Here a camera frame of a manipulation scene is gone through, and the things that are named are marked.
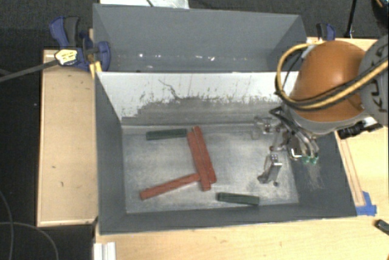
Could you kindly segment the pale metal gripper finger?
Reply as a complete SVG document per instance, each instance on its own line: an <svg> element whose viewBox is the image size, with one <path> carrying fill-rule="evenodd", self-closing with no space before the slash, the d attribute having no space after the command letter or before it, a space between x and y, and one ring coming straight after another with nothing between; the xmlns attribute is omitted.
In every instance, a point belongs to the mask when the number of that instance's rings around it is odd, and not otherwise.
<svg viewBox="0 0 389 260"><path fill-rule="evenodd" d="M253 119L253 128L251 130L252 140L259 140L265 135L272 135L275 132L274 120L270 117L256 116Z"/></svg>
<svg viewBox="0 0 389 260"><path fill-rule="evenodd" d="M279 186L277 181L283 162L277 154L269 154L264 163L264 171L257 177L259 183L267 184L272 182L273 186Z"/></svg>

